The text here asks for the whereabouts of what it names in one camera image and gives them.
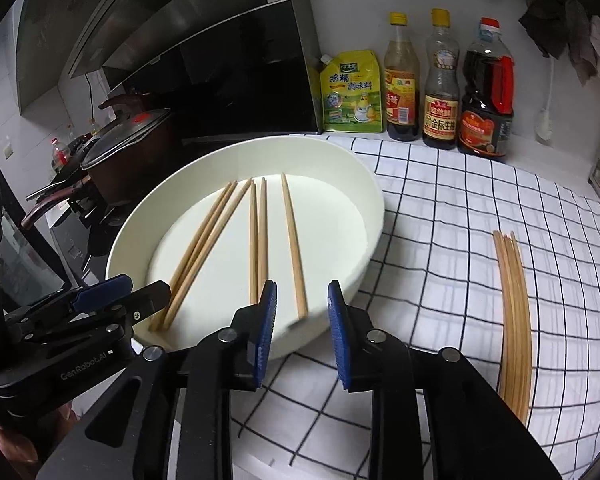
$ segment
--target white wall tile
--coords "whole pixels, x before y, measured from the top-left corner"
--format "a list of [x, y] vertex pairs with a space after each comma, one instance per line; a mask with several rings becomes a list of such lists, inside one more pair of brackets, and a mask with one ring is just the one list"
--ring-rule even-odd
[[[461, 47], [461, 63], [466, 48], [475, 39], [480, 17], [500, 20], [503, 40], [514, 57], [519, 82], [514, 96], [514, 132], [533, 138], [536, 115], [546, 103], [550, 66], [518, 23], [526, 11], [526, 0], [311, 0], [311, 3], [318, 40], [325, 54], [370, 48], [381, 64], [392, 33], [388, 13], [406, 12], [423, 80], [427, 75], [424, 42], [431, 34], [429, 9], [450, 10], [452, 30]], [[458, 79], [460, 88], [464, 88], [461, 70]], [[600, 82], [594, 78], [581, 87], [566, 53], [555, 63], [551, 115], [552, 145], [592, 160], [600, 138]], [[582, 131], [594, 137], [586, 146], [579, 142]]]
[[[100, 126], [104, 126], [110, 120], [110, 108], [99, 110], [98, 105], [107, 99], [106, 83], [98, 72], [91, 72], [88, 77], [93, 91], [93, 116]], [[72, 79], [61, 78], [58, 82], [58, 91], [71, 118], [70, 121], [74, 125], [75, 133], [81, 135], [88, 132], [90, 130], [91, 102], [89, 85], [85, 76], [81, 75]]]
[[[11, 190], [25, 210], [30, 210], [32, 203], [25, 197], [33, 191], [46, 186], [51, 179], [51, 139], [59, 137], [67, 142], [66, 125], [70, 122], [64, 108], [58, 88], [52, 88], [23, 111], [18, 113], [18, 106], [13, 92], [6, 61], [7, 53], [14, 48], [9, 35], [5, 34], [9, 25], [5, 17], [0, 24], [0, 168]], [[4, 156], [4, 147], [10, 142], [13, 155]], [[49, 237], [44, 221], [39, 222], [45, 237]]]

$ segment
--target bundle of chopsticks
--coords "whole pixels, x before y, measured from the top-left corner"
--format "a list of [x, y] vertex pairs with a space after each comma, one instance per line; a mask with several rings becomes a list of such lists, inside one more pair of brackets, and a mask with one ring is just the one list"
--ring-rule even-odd
[[531, 392], [531, 320], [525, 273], [516, 237], [493, 232], [504, 310], [502, 369], [498, 394], [526, 424]]
[[[291, 194], [289, 192], [286, 175], [284, 173], [281, 174], [281, 178], [291, 251], [291, 263], [296, 289], [296, 305], [298, 308], [298, 317], [302, 319], [308, 315], [308, 308], [306, 291], [304, 289], [304, 275], [302, 273], [302, 263], [300, 259], [298, 231], [296, 230], [293, 204], [291, 202]], [[264, 283], [267, 281], [269, 275], [269, 249], [267, 245], [267, 180], [264, 177], [260, 179], [259, 214], [256, 184], [252, 178], [249, 178], [242, 185], [238, 194], [227, 206], [229, 199], [237, 186], [238, 183], [234, 180], [224, 187], [198, 227], [198, 230], [185, 250], [170, 281], [171, 303], [167, 308], [154, 314], [149, 325], [149, 330], [168, 330], [171, 327], [173, 319], [176, 317], [178, 310], [182, 306], [182, 302], [189, 292], [193, 281], [196, 279], [196, 276], [200, 272], [202, 265], [205, 263], [206, 258], [209, 256], [211, 249], [213, 249], [218, 238], [222, 234], [222, 231], [248, 190], [251, 191], [249, 214], [249, 298], [251, 304], [258, 303], [258, 298], [260, 297], [260, 293], [264, 288]]]

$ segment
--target checkered tablecloth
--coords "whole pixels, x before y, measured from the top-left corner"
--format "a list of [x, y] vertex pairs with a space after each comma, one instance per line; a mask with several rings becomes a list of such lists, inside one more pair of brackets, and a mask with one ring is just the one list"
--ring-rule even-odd
[[[353, 150], [384, 191], [383, 234], [352, 303], [414, 348], [460, 349], [494, 388], [503, 327], [491, 232], [515, 232], [533, 331], [527, 426], [563, 478], [578, 478], [600, 451], [600, 204], [474, 156], [324, 139]], [[432, 478], [421, 392], [418, 404]], [[232, 421], [234, 456], [280, 478], [366, 478], [371, 393], [343, 391], [328, 332], [270, 362], [259, 391], [235, 392]]]

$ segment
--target pot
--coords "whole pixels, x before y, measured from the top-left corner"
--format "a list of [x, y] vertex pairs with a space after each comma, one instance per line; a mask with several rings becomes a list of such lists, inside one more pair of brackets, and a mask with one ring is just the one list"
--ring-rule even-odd
[[41, 202], [54, 191], [72, 186], [80, 179], [84, 178], [86, 176], [86, 172], [80, 167], [80, 165], [89, 150], [94, 146], [97, 140], [100, 140], [100, 137], [112, 130], [114, 127], [123, 123], [123, 121], [126, 121], [128, 118], [129, 114], [127, 113], [126, 116], [116, 118], [109, 124], [106, 124], [106, 126], [103, 126], [101, 129], [99, 129], [98, 132], [91, 137], [91, 139], [87, 140], [80, 148], [78, 148], [78, 150], [69, 159], [69, 162], [62, 167], [60, 172], [54, 177], [48, 186], [31, 193], [26, 197], [25, 200], [36, 200], [37, 202]]
[[168, 108], [142, 112], [113, 127], [86, 154], [80, 168], [88, 174], [78, 186], [53, 192], [22, 219], [29, 229], [60, 202], [97, 188], [112, 206], [142, 198], [176, 168], [178, 143]]

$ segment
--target screw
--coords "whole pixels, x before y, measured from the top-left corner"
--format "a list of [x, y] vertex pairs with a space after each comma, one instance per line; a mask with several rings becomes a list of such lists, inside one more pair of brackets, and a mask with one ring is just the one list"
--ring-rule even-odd
[[386, 340], [386, 334], [382, 330], [369, 330], [366, 333], [366, 338], [372, 343], [384, 343]]
[[149, 348], [145, 348], [144, 352], [142, 352], [142, 357], [144, 357], [145, 361], [155, 361], [162, 355], [162, 348], [159, 346], [149, 346]]
[[460, 360], [460, 352], [455, 348], [445, 348], [443, 349], [442, 358], [449, 363], [457, 363]]
[[238, 337], [238, 333], [233, 328], [223, 328], [218, 332], [218, 339], [223, 343], [230, 343]]

